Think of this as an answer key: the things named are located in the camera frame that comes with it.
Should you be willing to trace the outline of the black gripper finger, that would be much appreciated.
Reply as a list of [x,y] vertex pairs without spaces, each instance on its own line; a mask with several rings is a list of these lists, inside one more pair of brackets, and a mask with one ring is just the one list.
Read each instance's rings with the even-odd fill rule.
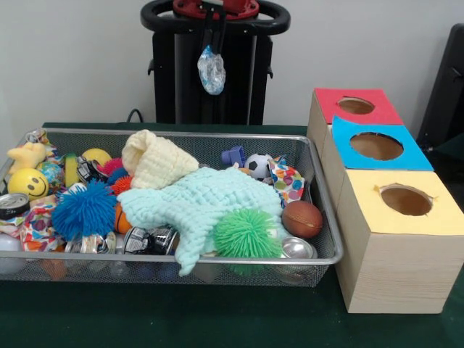
[[206,10],[206,16],[204,19],[204,30],[202,34],[202,48],[206,48],[210,45],[213,36],[212,23],[215,8],[213,5],[204,5],[203,8]]
[[215,12],[219,15],[218,20],[218,37],[214,40],[214,53],[220,54],[223,47],[224,37],[225,37],[225,27],[226,27],[226,12],[223,6],[217,5],[215,7]]

